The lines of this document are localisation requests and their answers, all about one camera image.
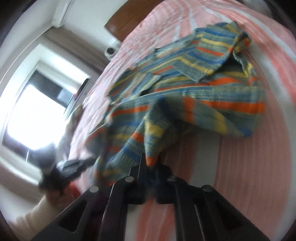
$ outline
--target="beige sleeve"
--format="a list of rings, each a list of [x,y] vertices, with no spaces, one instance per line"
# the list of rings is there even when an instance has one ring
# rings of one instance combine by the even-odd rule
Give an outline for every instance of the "beige sleeve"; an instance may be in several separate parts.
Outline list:
[[[20,241],[30,241],[58,214],[59,210],[53,207],[44,196],[32,211],[18,217],[14,223],[8,222],[8,224]]]

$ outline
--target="bed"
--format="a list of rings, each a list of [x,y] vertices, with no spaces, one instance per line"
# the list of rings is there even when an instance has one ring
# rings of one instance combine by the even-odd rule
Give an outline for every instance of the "bed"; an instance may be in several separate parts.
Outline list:
[[[124,39],[88,93],[69,158],[91,155],[84,142],[108,108],[106,93],[128,67],[197,27],[234,20],[252,37],[245,54],[266,91],[263,120],[248,138],[198,130],[161,153],[161,160],[191,185],[213,185],[271,240],[281,240],[296,218],[296,41],[287,28],[235,0],[157,5]],[[81,192],[90,186],[90,176],[88,169],[76,180]],[[130,208],[126,240],[175,240],[174,229],[173,206],[150,199]]]

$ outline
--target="window pane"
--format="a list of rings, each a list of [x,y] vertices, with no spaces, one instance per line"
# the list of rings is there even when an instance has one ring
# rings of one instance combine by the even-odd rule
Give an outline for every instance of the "window pane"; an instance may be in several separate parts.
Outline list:
[[[8,134],[32,150],[63,134],[65,107],[28,85],[19,97],[8,122]]]

